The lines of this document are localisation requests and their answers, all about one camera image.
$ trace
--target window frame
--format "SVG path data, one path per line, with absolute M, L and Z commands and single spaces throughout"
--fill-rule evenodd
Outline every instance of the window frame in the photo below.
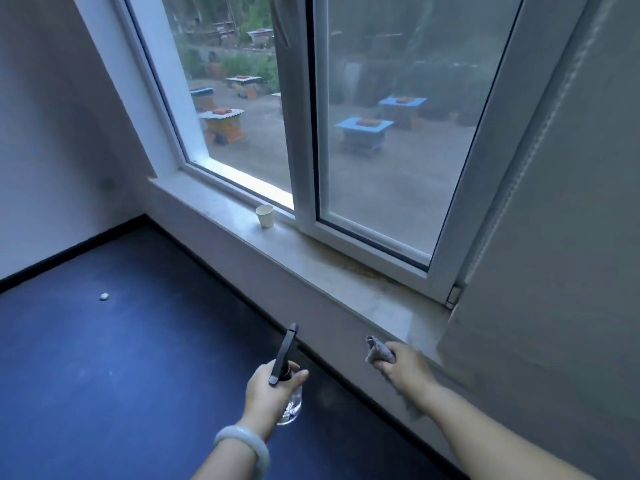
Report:
M 182 170 L 251 205 L 275 204 L 301 232 L 446 303 L 588 0 L 521 0 L 433 255 L 418 250 L 412 254 L 402 243 L 363 230 L 343 217 L 342 228 L 318 219 L 317 179 L 326 175 L 318 152 L 327 141 L 327 128 L 318 125 L 318 120 L 328 106 L 323 105 L 316 70 L 326 69 L 319 54 L 323 47 L 328 49 L 327 0 L 270 0 L 280 85 L 286 88 L 281 91 L 281 100 L 292 205 L 283 203 L 278 195 L 283 191 L 244 172 L 224 164 L 209 168 L 197 164 L 213 160 L 206 145 L 203 148 L 200 124 L 193 120 L 188 84 L 162 1 L 114 1 Z M 145 33 L 154 36 L 145 37 Z M 364 239 L 356 237 L 363 233 Z M 380 240 L 386 242 L 386 250 L 374 244 Z M 404 255 L 389 252 L 389 248 Z

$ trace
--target window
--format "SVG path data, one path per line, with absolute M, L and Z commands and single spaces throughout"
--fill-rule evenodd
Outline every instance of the window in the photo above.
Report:
M 185 170 L 442 303 L 585 4 L 120 2 Z

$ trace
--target white paper cup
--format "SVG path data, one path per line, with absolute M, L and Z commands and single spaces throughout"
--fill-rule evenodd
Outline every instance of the white paper cup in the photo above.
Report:
M 260 226 L 264 229 L 268 229 L 269 227 L 273 227 L 275 224 L 274 220 L 274 212 L 273 206 L 271 204 L 264 204 L 255 209 L 255 213 L 258 215 L 258 220 L 260 221 Z

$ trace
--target gray cloth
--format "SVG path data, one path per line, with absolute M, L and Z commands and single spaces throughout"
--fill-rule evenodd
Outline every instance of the gray cloth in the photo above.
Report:
M 386 345 L 380 342 L 377 338 L 371 335 L 367 337 L 367 345 L 369 346 L 369 353 L 367 354 L 367 363 L 373 364 L 377 360 L 383 360 L 388 363 L 396 363 L 396 356 Z M 402 395 L 404 399 L 404 407 L 409 418 L 412 420 L 420 419 L 422 412 L 416 408 L 409 399 Z

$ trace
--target bracelet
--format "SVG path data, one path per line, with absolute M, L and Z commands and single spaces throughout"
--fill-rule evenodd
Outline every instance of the bracelet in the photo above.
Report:
M 249 446 L 249 448 L 258 455 L 258 464 L 255 466 L 253 480 L 260 480 L 264 474 L 267 473 L 270 462 L 269 450 L 264 441 L 249 429 L 240 428 L 240 426 L 227 426 L 226 428 L 222 428 L 216 435 L 213 448 L 215 448 L 220 441 L 226 440 L 227 438 L 242 441 L 242 443 Z

